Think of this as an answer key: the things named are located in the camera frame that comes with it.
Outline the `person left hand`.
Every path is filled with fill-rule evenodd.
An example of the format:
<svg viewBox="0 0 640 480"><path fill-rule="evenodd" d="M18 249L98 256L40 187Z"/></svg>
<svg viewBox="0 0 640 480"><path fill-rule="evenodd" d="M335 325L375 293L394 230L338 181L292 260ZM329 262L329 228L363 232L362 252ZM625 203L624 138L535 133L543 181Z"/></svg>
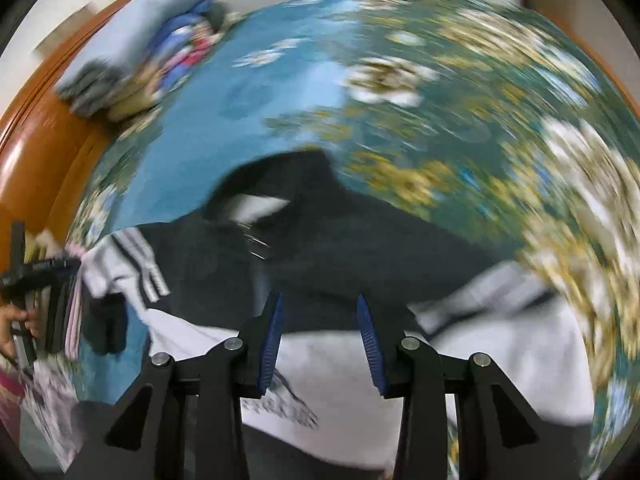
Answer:
<svg viewBox="0 0 640 480"><path fill-rule="evenodd" d="M14 360L16 357L13 329L20 323L24 324L26 330L29 330L34 338L39 336L39 311L37 308L23 310L14 304L2 304L0 307L0 344L1 352L8 359Z"/></svg>

